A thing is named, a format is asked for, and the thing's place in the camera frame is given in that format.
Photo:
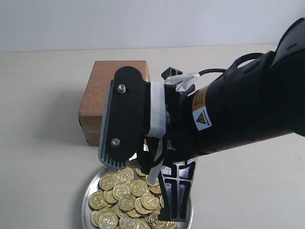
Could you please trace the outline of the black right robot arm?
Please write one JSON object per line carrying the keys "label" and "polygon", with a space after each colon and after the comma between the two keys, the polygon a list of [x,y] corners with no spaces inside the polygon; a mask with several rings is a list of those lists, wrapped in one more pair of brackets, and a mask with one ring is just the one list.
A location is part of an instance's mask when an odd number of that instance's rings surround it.
{"label": "black right robot arm", "polygon": [[158,163],[186,161],[278,136],[305,134],[305,20],[295,21],[275,51],[237,58],[209,85],[165,87],[169,123],[161,151],[149,137],[138,155],[148,174]]}

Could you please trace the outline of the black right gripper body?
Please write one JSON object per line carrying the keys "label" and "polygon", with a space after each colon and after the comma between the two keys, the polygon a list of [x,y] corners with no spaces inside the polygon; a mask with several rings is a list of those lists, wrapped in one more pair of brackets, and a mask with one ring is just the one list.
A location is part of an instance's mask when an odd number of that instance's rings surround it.
{"label": "black right gripper body", "polygon": [[151,101],[152,109],[158,106],[165,111],[152,111],[151,119],[153,124],[162,124],[158,132],[147,137],[149,153],[145,153],[143,159],[138,157],[141,164],[141,172],[144,174],[153,173],[153,169],[159,170],[158,166],[165,163],[179,162],[192,158],[191,149],[194,143],[191,135],[187,132],[186,121],[183,120],[183,109],[188,96],[195,91],[194,82],[199,76],[213,73],[214,69],[202,70],[198,73],[183,74],[183,72],[168,68],[161,77],[164,79],[162,92],[164,101],[158,99]]}

